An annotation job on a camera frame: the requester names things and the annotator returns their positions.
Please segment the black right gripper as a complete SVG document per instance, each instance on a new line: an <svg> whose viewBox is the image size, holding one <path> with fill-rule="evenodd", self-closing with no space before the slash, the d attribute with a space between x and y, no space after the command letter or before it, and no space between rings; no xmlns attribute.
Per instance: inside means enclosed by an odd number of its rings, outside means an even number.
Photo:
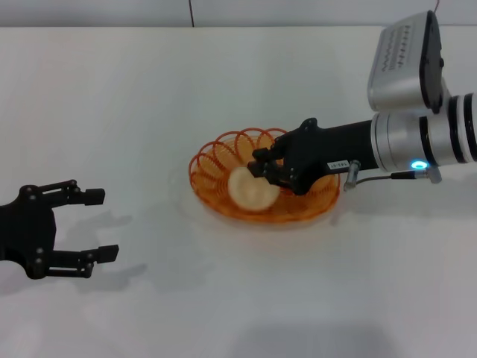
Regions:
<svg viewBox="0 0 477 358"><path fill-rule="evenodd" d="M317 119L307 119L299 128L278 137L273 148L254 150L255 161L250 161L247 169L255 178L304 195L320 178L345 173L348 167L344 161L356 160L363 170L377 167L370 127L368 120L320 128ZM276 160L282 160L282 166Z"/></svg>

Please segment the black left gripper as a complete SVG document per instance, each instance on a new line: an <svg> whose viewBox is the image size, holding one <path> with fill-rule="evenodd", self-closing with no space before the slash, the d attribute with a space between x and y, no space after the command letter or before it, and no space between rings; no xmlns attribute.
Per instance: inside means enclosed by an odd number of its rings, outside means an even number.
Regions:
<svg viewBox="0 0 477 358"><path fill-rule="evenodd" d="M23 186L17 198L1 206L1 260L20 265L33 280L45 277L90 278L95 264L114 262L118 245L85 251L56 251L52 207L102 205L105 190L85 189L76 180Z"/></svg>

